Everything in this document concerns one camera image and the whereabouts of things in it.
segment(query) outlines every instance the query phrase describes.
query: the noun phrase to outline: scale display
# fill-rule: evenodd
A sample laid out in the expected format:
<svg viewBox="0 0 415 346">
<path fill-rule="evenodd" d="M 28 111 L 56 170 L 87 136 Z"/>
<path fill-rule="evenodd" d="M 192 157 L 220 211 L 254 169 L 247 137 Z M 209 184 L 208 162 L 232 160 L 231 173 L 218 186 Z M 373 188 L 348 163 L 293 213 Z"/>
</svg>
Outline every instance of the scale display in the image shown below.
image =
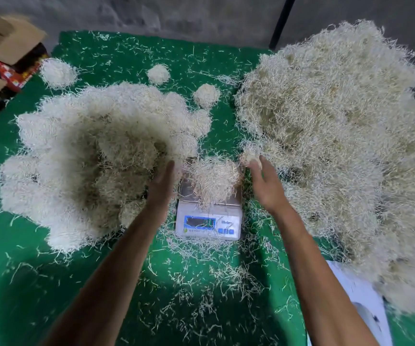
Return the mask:
<svg viewBox="0 0 415 346">
<path fill-rule="evenodd" d="M 215 228 L 215 219 L 209 217 L 185 216 L 185 228 L 189 229 L 207 229 Z"/>
</svg>

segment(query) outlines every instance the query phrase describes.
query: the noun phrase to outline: scale platform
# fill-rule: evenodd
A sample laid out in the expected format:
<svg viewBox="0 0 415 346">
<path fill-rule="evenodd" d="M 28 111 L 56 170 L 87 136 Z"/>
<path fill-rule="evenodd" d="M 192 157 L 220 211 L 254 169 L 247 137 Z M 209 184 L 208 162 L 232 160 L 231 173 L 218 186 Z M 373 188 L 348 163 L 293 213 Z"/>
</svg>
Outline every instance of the scale platform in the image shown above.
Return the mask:
<svg viewBox="0 0 415 346">
<path fill-rule="evenodd" d="M 177 207 L 176 234 L 182 237 L 238 240 L 241 237 L 241 189 L 225 203 L 199 208 L 199 199 L 187 179 L 180 184 Z"/>
</svg>

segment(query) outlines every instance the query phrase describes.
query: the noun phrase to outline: black pole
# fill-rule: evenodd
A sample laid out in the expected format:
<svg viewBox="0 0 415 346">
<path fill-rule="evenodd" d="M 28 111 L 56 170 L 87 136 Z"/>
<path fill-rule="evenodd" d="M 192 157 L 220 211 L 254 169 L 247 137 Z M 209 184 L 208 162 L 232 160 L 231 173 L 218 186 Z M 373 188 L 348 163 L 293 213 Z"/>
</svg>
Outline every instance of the black pole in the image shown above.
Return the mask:
<svg viewBox="0 0 415 346">
<path fill-rule="evenodd" d="M 278 44 L 281 33 L 283 32 L 285 24 L 288 21 L 294 1 L 295 0 L 286 0 L 285 5 L 283 6 L 283 10 L 278 18 L 278 23 L 276 23 L 275 31 L 273 32 L 272 39 L 268 45 L 268 48 L 272 51 L 276 49 L 276 45 Z"/>
</svg>

